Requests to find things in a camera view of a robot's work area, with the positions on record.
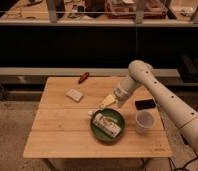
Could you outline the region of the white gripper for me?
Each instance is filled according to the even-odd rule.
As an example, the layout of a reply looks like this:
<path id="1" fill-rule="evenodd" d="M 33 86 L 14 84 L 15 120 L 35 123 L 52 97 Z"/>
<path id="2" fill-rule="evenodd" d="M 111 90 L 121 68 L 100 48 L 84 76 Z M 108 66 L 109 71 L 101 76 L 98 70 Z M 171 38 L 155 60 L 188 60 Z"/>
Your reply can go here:
<path id="1" fill-rule="evenodd" d="M 109 94 L 99 105 L 100 109 L 104 109 L 118 101 L 126 101 L 130 98 L 133 92 L 140 86 L 131 76 L 124 77 L 119 84 L 114 88 L 113 94 Z"/>

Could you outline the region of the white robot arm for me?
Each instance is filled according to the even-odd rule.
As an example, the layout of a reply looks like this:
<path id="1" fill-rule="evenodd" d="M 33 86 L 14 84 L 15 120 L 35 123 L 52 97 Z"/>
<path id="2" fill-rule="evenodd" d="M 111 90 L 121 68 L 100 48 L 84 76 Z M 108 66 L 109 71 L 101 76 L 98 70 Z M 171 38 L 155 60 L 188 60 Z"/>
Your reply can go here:
<path id="1" fill-rule="evenodd" d="M 128 66 L 128 75 L 104 98 L 99 107 L 105 108 L 115 102 L 123 105 L 143 85 L 198 153 L 198 112 L 159 82 L 152 70 L 152 66 L 144 61 L 132 61 Z"/>

